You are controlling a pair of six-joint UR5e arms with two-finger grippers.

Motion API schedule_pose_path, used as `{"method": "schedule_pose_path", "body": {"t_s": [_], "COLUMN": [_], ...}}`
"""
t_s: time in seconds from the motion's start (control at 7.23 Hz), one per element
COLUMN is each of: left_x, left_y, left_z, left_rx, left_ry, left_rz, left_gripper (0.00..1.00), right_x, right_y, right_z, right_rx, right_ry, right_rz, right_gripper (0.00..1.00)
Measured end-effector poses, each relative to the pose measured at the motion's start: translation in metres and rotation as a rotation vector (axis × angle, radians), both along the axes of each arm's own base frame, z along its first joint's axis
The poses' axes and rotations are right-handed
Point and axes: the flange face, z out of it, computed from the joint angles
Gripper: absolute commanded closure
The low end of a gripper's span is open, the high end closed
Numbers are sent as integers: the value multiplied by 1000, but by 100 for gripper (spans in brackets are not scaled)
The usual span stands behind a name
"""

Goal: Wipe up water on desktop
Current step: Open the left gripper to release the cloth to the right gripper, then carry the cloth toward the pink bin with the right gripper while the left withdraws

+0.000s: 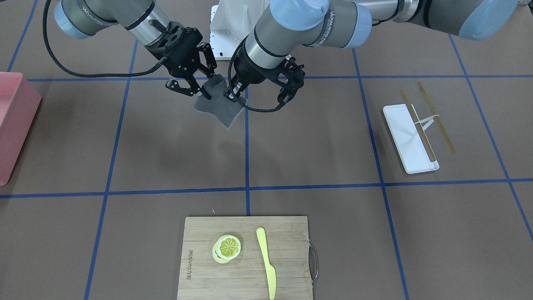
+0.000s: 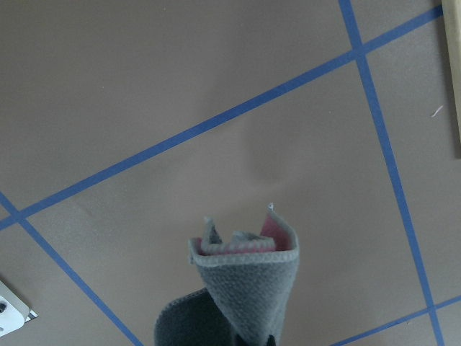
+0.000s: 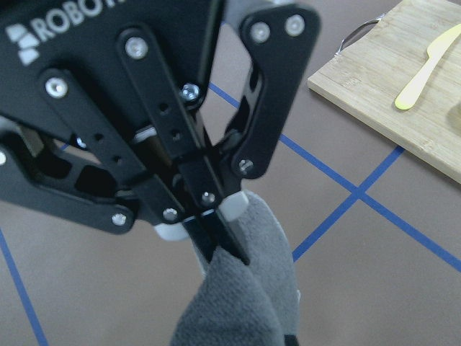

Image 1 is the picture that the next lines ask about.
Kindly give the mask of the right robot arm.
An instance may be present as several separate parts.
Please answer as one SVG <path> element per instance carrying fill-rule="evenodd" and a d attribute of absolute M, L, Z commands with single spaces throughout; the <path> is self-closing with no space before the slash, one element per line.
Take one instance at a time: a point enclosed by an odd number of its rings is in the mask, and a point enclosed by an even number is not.
<path fill-rule="evenodd" d="M 165 67 L 170 77 L 167 89 L 193 96 L 211 96 L 195 79 L 196 72 L 213 78 L 217 63 L 211 45 L 202 41 L 197 28 L 171 21 L 154 0 L 61 0 L 54 9 L 55 22 L 68 36 L 86 39 L 112 25 L 121 25 L 157 63 L 147 71 L 136 73 L 82 74 L 63 66 L 55 57 L 47 37 L 47 1 L 42 17 L 42 36 L 52 60 L 64 72 L 80 78 L 125 78 L 154 73 Z"/>

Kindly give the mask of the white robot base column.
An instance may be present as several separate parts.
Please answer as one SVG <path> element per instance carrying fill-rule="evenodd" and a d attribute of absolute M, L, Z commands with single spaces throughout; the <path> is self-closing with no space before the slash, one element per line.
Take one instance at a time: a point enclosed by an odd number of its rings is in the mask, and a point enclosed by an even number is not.
<path fill-rule="evenodd" d="M 211 7 L 209 43 L 216 60 L 232 58 L 269 4 L 269 0 L 220 0 Z"/>

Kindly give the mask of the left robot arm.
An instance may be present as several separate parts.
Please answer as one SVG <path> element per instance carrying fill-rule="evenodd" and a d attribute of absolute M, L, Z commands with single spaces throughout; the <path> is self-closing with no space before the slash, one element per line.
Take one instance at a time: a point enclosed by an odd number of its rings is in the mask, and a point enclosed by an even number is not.
<path fill-rule="evenodd" d="M 248 85 L 267 79 L 280 86 L 278 102 L 285 105 L 304 84 L 303 66 L 291 57 L 298 45 L 354 49 L 388 21 L 484 40 L 517 6 L 517 0 L 271 0 L 234 53 L 224 96 L 236 102 Z"/>

